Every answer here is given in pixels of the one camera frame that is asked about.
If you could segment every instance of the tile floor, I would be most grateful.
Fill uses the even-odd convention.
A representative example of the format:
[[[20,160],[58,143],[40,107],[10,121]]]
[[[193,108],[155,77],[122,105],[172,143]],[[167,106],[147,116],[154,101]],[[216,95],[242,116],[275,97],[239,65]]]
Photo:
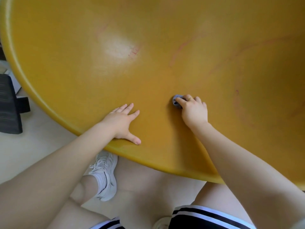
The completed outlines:
[[[18,95],[26,93],[21,90]],[[32,100],[30,105],[31,112],[22,114],[22,134],[0,133],[0,183],[76,137]],[[204,185],[203,181],[162,173],[122,157],[115,175],[116,196],[108,202],[91,199],[84,207],[109,218],[119,215],[126,229],[151,228],[159,218],[171,215],[175,206],[190,204]]]

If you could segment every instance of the shoelace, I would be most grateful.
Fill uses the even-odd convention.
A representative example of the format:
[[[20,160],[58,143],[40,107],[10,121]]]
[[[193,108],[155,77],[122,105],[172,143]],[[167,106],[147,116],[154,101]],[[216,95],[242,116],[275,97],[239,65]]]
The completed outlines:
[[[96,163],[90,165],[89,168],[92,168],[91,172],[94,173],[95,171],[101,169],[105,172],[105,165],[106,165],[107,157],[101,157],[97,160]]]

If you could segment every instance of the black shorts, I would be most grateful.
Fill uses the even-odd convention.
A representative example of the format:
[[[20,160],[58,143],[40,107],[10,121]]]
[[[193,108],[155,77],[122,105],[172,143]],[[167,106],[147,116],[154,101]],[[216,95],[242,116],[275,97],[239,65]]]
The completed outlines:
[[[119,218],[90,229],[124,229]],[[196,205],[176,207],[168,229],[255,229],[254,225],[226,213]]]

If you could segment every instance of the hand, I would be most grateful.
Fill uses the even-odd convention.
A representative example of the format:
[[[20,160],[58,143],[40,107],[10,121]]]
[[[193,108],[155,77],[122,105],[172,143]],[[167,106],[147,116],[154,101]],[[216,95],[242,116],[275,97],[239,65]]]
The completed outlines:
[[[137,145],[141,144],[141,140],[129,132],[130,123],[140,114],[137,110],[133,114],[128,115],[132,110],[133,104],[127,106],[124,104],[120,108],[116,108],[110,112],[102,121],[102,124],[108,125],[114,132],[114,138],[127,139]]]
[[[176,101],[182,106],[182,119],[190,129],[208,122],[207,105],[198,96],[185,95]]]

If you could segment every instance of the white sneaker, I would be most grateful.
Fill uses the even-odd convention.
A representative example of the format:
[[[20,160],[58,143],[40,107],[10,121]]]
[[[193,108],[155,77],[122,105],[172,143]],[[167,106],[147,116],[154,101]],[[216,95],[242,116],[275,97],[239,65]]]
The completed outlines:
[[[152,229],[168,229],[171,217],[163,217],[159,219],[152,227]]]
[[[114,177],[114,169],[116,167],[118,156],[102,150],[95,158],[95,164],[90,165],[92,170],[89,174],[104,174],[106,176],[106,187],[95,197],[101,201],[108,201],[116,194],[116,179]]]

